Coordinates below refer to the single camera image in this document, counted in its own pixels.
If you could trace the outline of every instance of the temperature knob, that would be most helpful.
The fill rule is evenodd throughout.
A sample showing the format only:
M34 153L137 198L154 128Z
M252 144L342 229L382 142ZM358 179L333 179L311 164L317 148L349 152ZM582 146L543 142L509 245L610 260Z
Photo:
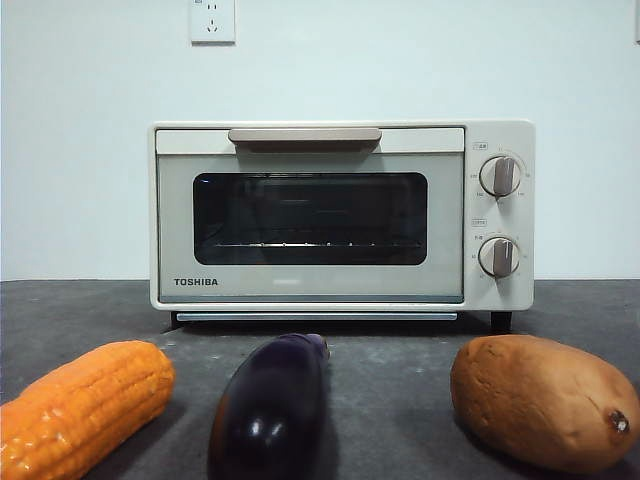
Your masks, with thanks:
M496 278L508 277L520 262L518 247L511 240L502 237L484 242L478 257L483 270Z
M494 197L506 197L520 185L520 167L513 157L493 157L480 169L480 183Z

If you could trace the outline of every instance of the gray countertop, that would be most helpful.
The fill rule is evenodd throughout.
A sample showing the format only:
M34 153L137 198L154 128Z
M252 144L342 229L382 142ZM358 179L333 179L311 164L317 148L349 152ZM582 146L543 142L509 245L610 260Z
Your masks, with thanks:
M18 281L2 287L2 401L101 344L149 340L177 371L165 412L86 476L203 479L218 398L244 358L290 331L325 335L330 421L316 477L554 479L564 476L493 452L455 420L449 370L458 349L489 334L488 314L436 323L198 324L169 331L146 281ZM640 391L640 280L538 281L514 333L552 338L603 357ZM589 478L640 479L640 442Z

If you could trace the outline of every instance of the toaster oven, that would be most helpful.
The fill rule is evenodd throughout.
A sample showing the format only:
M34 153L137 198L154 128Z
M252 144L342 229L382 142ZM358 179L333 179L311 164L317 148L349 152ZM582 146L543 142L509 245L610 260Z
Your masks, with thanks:
M160 122L153 306L182 320L453 320L533 302L525 120Z

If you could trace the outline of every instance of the corn cob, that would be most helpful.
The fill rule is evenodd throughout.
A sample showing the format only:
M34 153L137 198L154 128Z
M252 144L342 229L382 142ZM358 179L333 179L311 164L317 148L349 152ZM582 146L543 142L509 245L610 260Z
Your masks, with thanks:
M28 386L1 414L0 478L74 480L164 410L171 361L142 341L103 345Z

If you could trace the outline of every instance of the glass window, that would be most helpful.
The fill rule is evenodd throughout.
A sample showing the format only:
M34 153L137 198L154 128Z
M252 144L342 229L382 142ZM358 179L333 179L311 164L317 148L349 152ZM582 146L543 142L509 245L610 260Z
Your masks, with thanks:
M193 212L205 265L418 265L427 254L419 173L203 173Z

